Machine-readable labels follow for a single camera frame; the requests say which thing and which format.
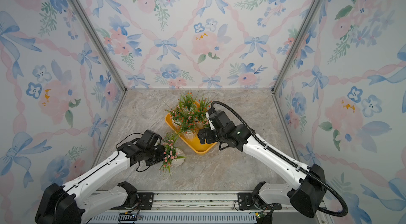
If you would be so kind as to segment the small red flower pot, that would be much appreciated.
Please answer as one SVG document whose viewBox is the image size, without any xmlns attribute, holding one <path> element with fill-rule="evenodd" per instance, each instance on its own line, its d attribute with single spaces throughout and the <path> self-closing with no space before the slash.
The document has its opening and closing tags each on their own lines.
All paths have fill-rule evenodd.
<svg viewBox="0 0 406 224">
<path fill-rule="evenodd" d="M 179 107 L 181 109 L 187 109 L 189 111 L 192 111 L 197 107 L 196 97 L 193 95 L 192 92 L 186 92 L 181 94 L 179 98 Z"/>
</svg>

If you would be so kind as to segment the yellow plastic storage tray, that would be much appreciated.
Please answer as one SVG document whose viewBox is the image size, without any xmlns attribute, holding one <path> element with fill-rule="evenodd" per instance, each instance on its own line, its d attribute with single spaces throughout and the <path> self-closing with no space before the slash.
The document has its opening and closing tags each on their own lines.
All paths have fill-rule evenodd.
<svg viewBox="0 0 406 224">
<path fill-rule="evenodd" d="M 201 144 L 200 140 L 197 136 L 195 136 L 193 139 L 187 139 L 184 138 L 182 134 L 180 134 L 179 130 L 175 128 L 173 125 L 173 122 L 171 120 L 170 114 L 166 115 L 165 122 L 167 125 L 177 134 L 179 134 L 179 137 L 183 140 L 184 143 L 186 143 L 196 154 L 198 155 L 205 155 L 207 154 L 211 149 L 213 149 L 217 143 L 212 143 L 212 144 Z"/>
</svg>

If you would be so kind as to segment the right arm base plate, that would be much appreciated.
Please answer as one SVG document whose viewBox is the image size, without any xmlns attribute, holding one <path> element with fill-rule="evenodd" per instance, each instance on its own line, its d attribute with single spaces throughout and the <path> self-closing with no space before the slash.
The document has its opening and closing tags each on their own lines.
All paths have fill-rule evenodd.
<svg viewBox="0 0 406 224">
<path fill-rule="evenodd" d="M 262 201 L 259 196 L 252 196 L 251 192 L 239 192 L 237 193 L 237 210 L 281 210 L 281 204 L 267 204 Z"/>
</svg>

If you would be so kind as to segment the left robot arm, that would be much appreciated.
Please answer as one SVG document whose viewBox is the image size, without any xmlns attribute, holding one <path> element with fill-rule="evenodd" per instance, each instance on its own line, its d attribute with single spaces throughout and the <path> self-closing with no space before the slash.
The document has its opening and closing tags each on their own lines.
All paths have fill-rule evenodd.
<svg viewBox="0 0 406 224">
<path fill-rule="evenodd" d="M 86 224 L 97 215 L 113 209 L 133 210 L 141 205 L 135 186 L 121 182 L 113 189 L 96 194 L 95 191 L 115 175 L 135 164 L 150 167 L 164 160 L 162 137 L 151 131 L 134 133 L 125 138 L 107 159 L 88 172 L 63 184 L 53 183 L 42 196 L 35 216 L 37 224 Z"/>
</svg>

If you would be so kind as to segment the large pink flower pot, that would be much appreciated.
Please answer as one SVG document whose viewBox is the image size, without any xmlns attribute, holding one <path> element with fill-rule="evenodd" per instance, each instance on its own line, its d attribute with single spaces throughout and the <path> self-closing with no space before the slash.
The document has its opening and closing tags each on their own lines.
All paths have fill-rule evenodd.
<svg viewBox="0 0 406 224">
<path fill-rule="evenodd" d="M 164 157 L 160 171 L 171 174 L 173 168 L 179 167 L 184 163 L 186 158 L 185 154 L 180 148 L 176 147 L 176 142 L 179 138 L 179 134 L 176 132 L 171 134 L 167 133 L 163 138 L 162 145 L 164 147 Z"/>
</svg>

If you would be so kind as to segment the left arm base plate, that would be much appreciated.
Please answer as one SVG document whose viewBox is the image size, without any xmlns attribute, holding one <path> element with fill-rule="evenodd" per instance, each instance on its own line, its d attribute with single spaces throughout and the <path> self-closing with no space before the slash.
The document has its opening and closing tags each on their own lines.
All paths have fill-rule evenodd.
<svg viewBox="0 0 406 224">
<path fill-rule="evenodd" d="M 151 210 L 154 196 L 153 192 L 131 193 L 119 208 L 126 210 Z"/>
</svg>

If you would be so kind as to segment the large red flower pot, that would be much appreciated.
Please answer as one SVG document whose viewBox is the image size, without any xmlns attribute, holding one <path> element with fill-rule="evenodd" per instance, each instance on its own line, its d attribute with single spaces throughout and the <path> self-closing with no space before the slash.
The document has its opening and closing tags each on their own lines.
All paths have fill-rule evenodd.
<svg viewBox="0 0 406 224">
<path fill-rule="evenodd" d="M 211 101 L 204 96 L 199 97 L 197 101 L 197 108 L 196 108 L 196 122 L 197 122 L 197 128 L 202 129 L 207 126 L 209 126 L 209 121 L 206 116 L 206 113 L 208 112 L 209 108 L 211 105 Z"/>
</svg>

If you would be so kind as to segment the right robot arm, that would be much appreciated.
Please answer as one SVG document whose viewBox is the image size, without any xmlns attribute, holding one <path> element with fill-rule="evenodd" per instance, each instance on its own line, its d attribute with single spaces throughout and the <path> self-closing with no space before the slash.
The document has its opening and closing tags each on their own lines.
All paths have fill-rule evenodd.
<svg viewBox="0 0 406 224">
<path fill-rule="evenodd" d="M 313 218 L 327 189 L 311 178 L 325 181 L 324 170 L 318 165 L 308 166 L 274 149 L 258 133 L 244 124 L 235 125 L 221 110 L 209 109 L 206 114 L 209 127 L 200 129 L 201 143 L 219 142 L 248 154 L 280 175 L 285 184 L 272 186 L 260 182 L 253 190 L 253 200 L 259 208 L 273 203 L 290 204 L 302 215 Z"/>
</svg>

